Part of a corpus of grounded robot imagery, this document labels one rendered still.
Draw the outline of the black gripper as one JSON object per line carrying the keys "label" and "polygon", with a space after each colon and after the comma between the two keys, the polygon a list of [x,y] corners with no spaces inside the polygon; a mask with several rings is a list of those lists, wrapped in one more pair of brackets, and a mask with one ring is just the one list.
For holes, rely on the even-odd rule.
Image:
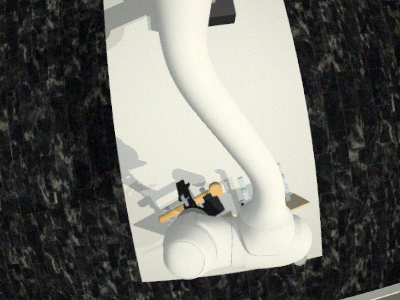
{"label": "black gripper", "polygon": [[[196,202],[192,199],[192,197],[191,197],[191,194],[190,194],[190,191],[189,191],[189,186],[190,186],[190,183],[187,183],[187,184],[185,184],[185,181],[184,180],[181,180],[181,181],[179,181],[179,182],[177,182],[176,183],[176,187],[177,187],[177,191],[178,191],[178,200],[180,201],[180,202],[184,202],[184,210],[185,209],[188,209],[188,208],[198,208],[198,209],[201,209],[201,210],[203,210],[204,212],[206,212],[203,208],[201,208],[201,207],[199,207],[199,206],[197,206],[197,204],[196,204]],[[188,197],[189,196],[189,197]],[[191,203],[189,203],[189,202],[191,202]],[[195,206],[192,206],[192,205],[195,205]],[[207,213],[207,212],[206,212]]]}

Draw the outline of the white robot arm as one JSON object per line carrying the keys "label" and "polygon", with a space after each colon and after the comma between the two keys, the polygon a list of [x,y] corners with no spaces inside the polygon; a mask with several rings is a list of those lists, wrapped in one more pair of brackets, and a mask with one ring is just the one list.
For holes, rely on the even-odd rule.
{"label": "white robot arm", "polygon": [[286,207],[275,159],[209,57],[207,30],[211,3],[216,0],[152,2],[162,52],[175,85],[253,187],[251,201],[237,217],[216,217],[225,208],[211,193],[202,197],[207,213],[198,208],[183,210],[163,239],[165,266],[178,278],[194,279],[218,268],[273,268],[302,259],[311,247],[311,229]]}

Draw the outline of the green drink can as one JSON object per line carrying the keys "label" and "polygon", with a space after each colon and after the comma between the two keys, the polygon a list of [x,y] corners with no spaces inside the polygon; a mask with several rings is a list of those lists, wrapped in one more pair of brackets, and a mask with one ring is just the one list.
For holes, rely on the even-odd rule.
{"label": "green drink can", "polygon": [[293,264],[294,264],[294,265],[301,266],[301,265],[305,264],[306,260],[307,260],[307,255],[305,255],[304,258],[302,258],[302,259],[300,259],[300,260],[294,262]]}

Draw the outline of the tan wooden mallet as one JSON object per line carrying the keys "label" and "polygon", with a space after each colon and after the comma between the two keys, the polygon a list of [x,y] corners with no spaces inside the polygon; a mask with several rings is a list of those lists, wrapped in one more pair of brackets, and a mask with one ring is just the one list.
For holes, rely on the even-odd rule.
{"label": "tan wooden mallet", "polygon": [[[209,185],[209,189],[204,191],[203,193],[195,196],[194,201],[196,202],[196,204],[199,204],[200,202],[204,201],[204,199],[202,197],[204,197],[205,195],[207,195],[208,193],[211,193],[212,196],[216,196],[218,195],[218,197],[220,198],[223,194],[223,189],[222,186],[219,182],[212,182]],[[184,204],[184,203],[183,203]],[[173,208],[172,210],[160,215],[158,217],[158,221],[163,223],[171,218],[173,218],[174,216],[178,215],[180,212],[182,212],[184,210],[183,204]]]}

